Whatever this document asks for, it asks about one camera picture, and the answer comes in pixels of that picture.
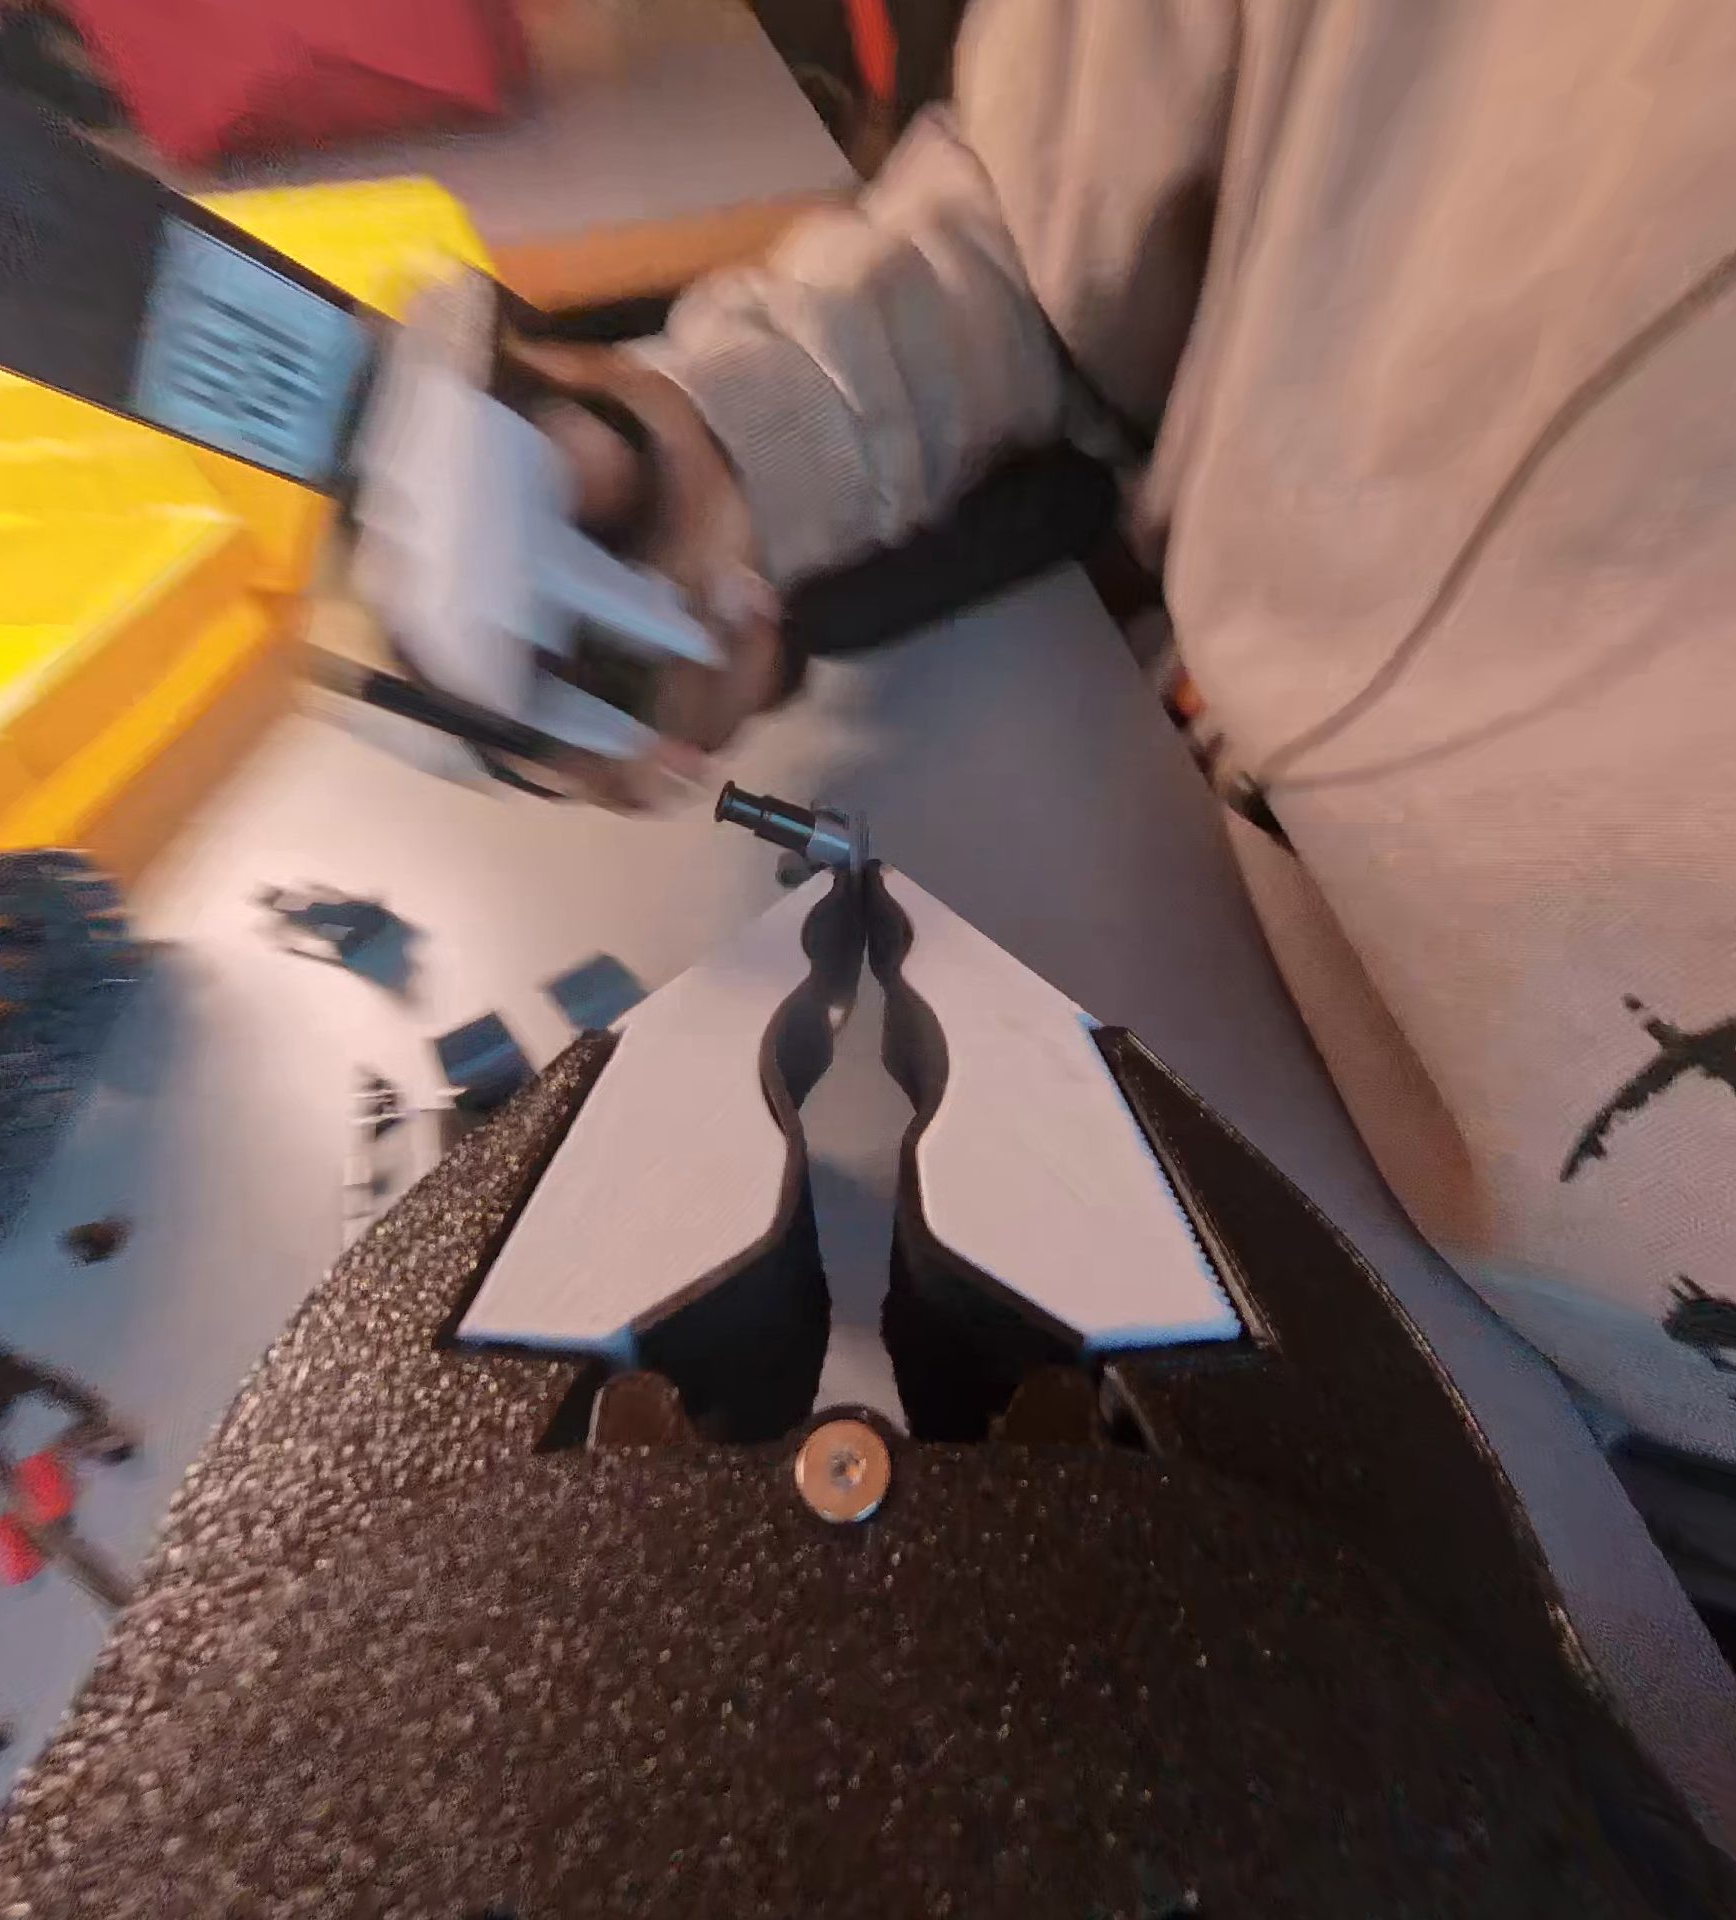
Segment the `red bag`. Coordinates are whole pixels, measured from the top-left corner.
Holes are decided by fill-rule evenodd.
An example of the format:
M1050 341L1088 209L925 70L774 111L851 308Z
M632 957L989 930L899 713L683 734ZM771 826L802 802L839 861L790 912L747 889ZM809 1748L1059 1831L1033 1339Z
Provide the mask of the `red bag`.
M127 121L214 165L496 124L530 87L508 3L65 3Z

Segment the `grey desk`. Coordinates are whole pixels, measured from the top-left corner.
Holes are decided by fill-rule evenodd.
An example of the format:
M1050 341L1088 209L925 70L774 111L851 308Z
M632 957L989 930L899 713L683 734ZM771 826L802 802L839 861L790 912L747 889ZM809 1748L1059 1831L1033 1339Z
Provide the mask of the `grey desk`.
M127 901L145 975L0 1235L0 1345L136 1427L92 1488L133 1599L0 1599L0 1716L44 1682L0 1916L1736 1916L1736 1472L1601 1428L1386 1184L1210 781L1147 417L1085 450L1085 561L799 659L661 808L293 720ZM609 1050L543 986L613 954L650 998L784 896L729 781L871 855L802 1107L809 1404L456 1341ZM1242 1352L902 1402L875 861L1122 1031ZM266 886L393 906L411 994L282 952ZM491 1012L540 1076L347 1235L355 1069L435 1097Z

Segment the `person in beige hoodie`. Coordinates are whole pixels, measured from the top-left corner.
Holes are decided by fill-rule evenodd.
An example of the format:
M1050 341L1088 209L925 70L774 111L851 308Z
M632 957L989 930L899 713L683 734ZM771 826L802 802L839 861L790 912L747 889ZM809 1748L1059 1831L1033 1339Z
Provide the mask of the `person in beige hoodie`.
M1144 245L1140 530L1386 1184L1736 1472L1736 6L970 6L951 111Z

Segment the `person's right hand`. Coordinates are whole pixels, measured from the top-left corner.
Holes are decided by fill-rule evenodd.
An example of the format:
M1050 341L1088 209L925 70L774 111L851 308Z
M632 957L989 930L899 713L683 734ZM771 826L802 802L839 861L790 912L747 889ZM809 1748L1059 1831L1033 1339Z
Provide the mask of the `person's right hand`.
M627 762L559 775L590 805L652 811L706 783L713 756L784 706L803 665L782 635L776 588L745 487L694 401L635 349L504 338L530 417L568 460L573 517L590 534L636 531L635 561L661 573L713 635L720 663L667 663L656 737Z

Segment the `grey connector black axle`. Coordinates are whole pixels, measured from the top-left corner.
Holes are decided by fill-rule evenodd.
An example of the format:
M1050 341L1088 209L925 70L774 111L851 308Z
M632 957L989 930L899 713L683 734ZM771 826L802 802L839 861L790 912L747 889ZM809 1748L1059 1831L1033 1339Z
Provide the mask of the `grey connector black axle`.
M776 849L776 887L797 892L815 879L859 886L871 864L865 826L832 806L795 805L725 783L713 820Z

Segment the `black wrist rest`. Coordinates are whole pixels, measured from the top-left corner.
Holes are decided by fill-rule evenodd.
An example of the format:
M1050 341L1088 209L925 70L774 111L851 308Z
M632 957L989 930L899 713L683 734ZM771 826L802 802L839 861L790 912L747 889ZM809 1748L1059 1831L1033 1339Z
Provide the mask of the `black wrist rest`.
M1011 453L918 531L790 589L784 646L806 661L881 651L1085 561L1119 523L1107 462L1072 443Z

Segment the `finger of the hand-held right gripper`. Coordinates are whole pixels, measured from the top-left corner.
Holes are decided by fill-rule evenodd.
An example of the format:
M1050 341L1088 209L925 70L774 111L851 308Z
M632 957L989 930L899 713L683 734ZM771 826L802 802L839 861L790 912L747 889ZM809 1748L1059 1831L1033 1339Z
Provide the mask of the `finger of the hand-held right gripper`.
M557 523L540 432L496 401L496 281L446 273L379 329L353 442L353 584L403 671L543 728L536 537Z

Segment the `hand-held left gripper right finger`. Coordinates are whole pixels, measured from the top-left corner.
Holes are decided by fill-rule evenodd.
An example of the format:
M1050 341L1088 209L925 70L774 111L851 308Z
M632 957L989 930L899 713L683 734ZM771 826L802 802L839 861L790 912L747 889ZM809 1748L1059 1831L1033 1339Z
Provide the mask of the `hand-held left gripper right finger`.
M1247 1347L1180 1184L1074 998L875 861L881 1062L912 1104L881 1335L904 1404L1010 1404L1045 1367Z

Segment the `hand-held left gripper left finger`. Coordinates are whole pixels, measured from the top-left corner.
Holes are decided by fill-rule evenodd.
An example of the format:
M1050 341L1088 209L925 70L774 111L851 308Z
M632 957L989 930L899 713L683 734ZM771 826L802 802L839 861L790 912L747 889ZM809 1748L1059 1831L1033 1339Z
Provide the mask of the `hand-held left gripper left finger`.
M815 876L645 998L496 1239L456 1341L809 1404L825 1279L802 1107L864 960L862 874Z

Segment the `grey claw block piece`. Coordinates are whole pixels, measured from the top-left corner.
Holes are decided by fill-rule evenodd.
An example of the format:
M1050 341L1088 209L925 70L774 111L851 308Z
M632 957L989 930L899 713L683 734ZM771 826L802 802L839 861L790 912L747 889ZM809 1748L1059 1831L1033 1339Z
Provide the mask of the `grey claw block piece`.
M266 886L250 904L282 952L332 966L399 999L412 993L424 935L385 900Z

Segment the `large yellow storage bin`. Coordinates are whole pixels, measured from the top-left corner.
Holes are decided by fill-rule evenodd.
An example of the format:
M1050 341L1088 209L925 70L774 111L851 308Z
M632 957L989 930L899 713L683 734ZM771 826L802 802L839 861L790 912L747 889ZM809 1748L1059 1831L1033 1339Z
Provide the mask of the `large yellow storage bin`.
M270 722L330 503L0 373L0 849L136 876Z

